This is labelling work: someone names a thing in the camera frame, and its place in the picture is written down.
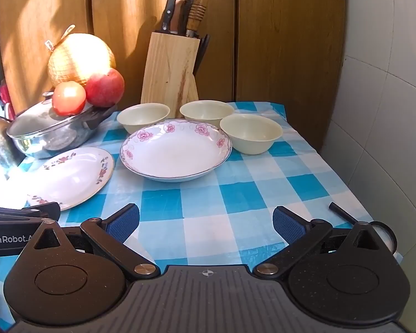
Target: black knife handle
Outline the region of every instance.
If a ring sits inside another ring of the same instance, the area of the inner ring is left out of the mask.
[[[169,33],[169,27],[171,25],[171,18],[174,15],[174,9],[176,7],[176,0],[166,0],[165,9],[162,14],[162,24],[160,27],[161,32]]]

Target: wooden knife handle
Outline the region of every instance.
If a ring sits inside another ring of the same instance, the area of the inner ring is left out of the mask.
[[[194,3],[191,6],[191,10],[189,11],[186,30],[197,31],[199,24],[204,18],[207,6],[208,0],[194,0]]]

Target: metal screw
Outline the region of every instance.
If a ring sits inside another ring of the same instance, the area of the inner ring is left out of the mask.
[[[150,275],[156,271],[156,267],[152,264],[144,263],[139,264],[134,268],[134,272],[141,275]]]
[[[257,266],[256,270],[260,274],[273,275],[273,274],[276,274],[279,269],[274,264],[271,264],[271,263],[263,263],[263,264],[259,264]]]

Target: white bowl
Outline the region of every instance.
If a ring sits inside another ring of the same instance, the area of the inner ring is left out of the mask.
[[[220,127],[230,137],[234,149],[251,155],[267,151],[283,134],[278,123],[253,114],[227,116]]]
[[[199,100],[188,102],[180,108],[180,113],[187,120],[206,122],[220,127],[220,121],[234,113],[234,108],[222,101]]]
[[[231,153],[231,141],[219,128],[184,119],[166,120],[132,134],[120,158],[131,171],[166,182],[205,175]]]
[[[164,104],[148,102],[126,108],[117,115],[117,121],[130,134],[137,130],[165,120],[170,110]]]

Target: cream bowl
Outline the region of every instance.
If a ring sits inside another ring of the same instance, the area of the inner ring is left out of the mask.
[[[267,151],[283,134],[278,123],[253,114],[227,116],[220,128],[230,137],[234,149],[251,155]]]
[[[234,108],[222,101],[199,100],[182,105],[180,113],[187,120],[206,122],[220,127],[220,121],[234,113]]]
[[[130,106],[117,115],[117,121],[132,134],[137,130],[165,120],[170,109],[164,104],[148,102]]]

